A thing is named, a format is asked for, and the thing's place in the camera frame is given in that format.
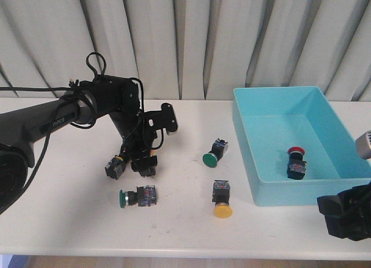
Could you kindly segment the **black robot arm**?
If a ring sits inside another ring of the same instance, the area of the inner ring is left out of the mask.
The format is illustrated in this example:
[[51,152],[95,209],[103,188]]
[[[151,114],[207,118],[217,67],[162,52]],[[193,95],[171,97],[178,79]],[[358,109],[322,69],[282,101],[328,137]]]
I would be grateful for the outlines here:
[[119,156],[142,177],[154,176],[152,154],[157,133],[144,110],[143,84],[137,78],[97,75],[93,81],[71,81],[58,100],[1,114],[1,212],[28,189],[47,151],[53,132],[72,125],[93,127],[109,115],[122,138]]

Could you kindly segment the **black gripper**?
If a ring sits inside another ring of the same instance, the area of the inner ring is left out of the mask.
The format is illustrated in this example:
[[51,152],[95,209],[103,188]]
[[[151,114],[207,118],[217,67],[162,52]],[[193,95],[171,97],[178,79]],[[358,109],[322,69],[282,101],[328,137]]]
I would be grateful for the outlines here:
[[331,236],[360,241],[370,238],[370,184],[317,198]]
[[152,155],[151,148],[145,143],[138,131],[123,137],[121,156],[126,163],[130,162],[131,169],[142,177],[156,175],[157,156]]

